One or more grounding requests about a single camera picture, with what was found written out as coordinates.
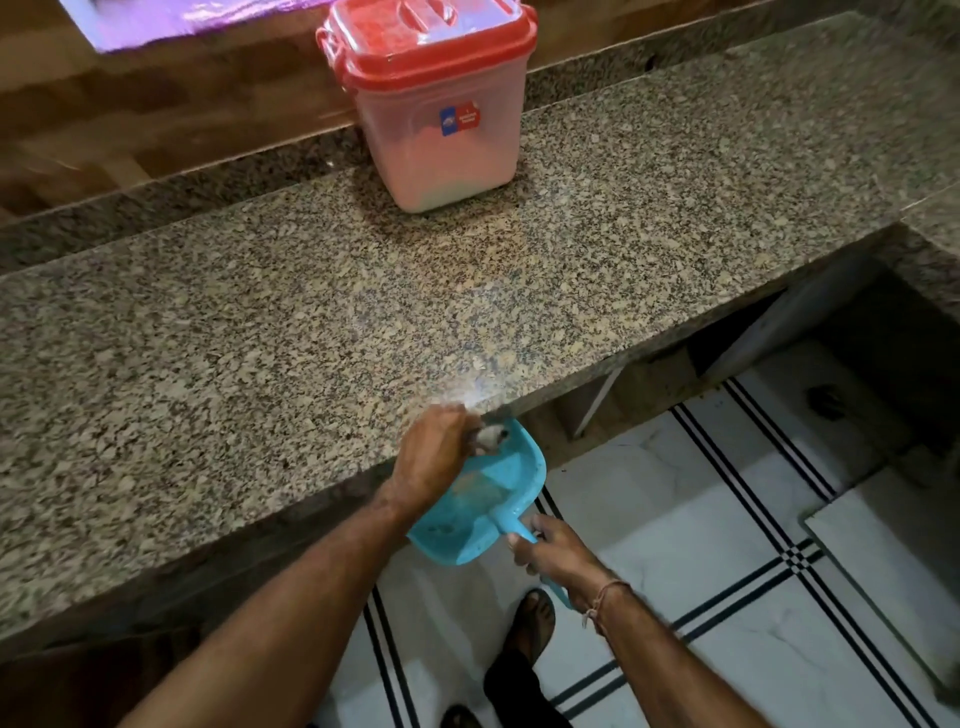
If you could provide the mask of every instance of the bracelet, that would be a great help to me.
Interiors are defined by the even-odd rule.
[[[612,579],[608,581],[603,587],[600,588],[600,591],[597,592],[597,596],[593,599],[592,606],[584,612],[584,629],[587,629],[587,620],[593,620],[593,627],[596,629],[598,635],[603,635],[603,630],[600,628],[600,622],[597,618],[600,615],[600,605],[603,604],[603,597],[607,595],[607,589],[610,587],[615,587],[616,585],[624,586],[630,590],[631,594],[633,593],[633,588],[625,582],[623,579]]]

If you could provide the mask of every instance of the plastic container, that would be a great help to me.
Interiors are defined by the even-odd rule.
[[[422,212],[516,172],[537,14],[515,0],[337,0],[317,42],[396,203]]]
[[[508,420],[509,437],[496,455],[467,459],[450,489],[407,534],[438,564],[466,564],[493,546],[503,534],[516,533],[531,543],[537,537],[520,515],[543,489],[546,462],[537,443],[517,420]],[[551,579],[540,579],[569,609],[566,591]]]

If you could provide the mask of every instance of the hand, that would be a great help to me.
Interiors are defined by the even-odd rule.
[[[542,534],[542,540],[531,544],[519,534],[508,533],[514,563],[526,567],[528,573],[541,573],[566,587],[570,603],[581,614],[593,605],[603,586],[617,578],[560,519],[537,513],[524,519],[524,524]]]
[[[467,434],[483,426],[462,404],[432,404],[400,440],[394,474],[380,489],[404,515],[422,516],[453,484],[467,460]]]

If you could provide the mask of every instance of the sticker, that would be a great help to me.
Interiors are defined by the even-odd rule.
[[[444,136],[461,132],[464,129],[476,129],[480,126],[480,109],[472,101],[458,107],[440,109],[440,129]]]

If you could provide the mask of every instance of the foot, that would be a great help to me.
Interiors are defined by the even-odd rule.
[[[482,728],[470,708],[463,705],[451,705],[440,720],[440,728]]]
[[[556,626],[557,613],[553,602],[543,589],[534,589],[516,608],[514,623],[503,643],[503,651],[515,649],[532,665],[549,644]]]

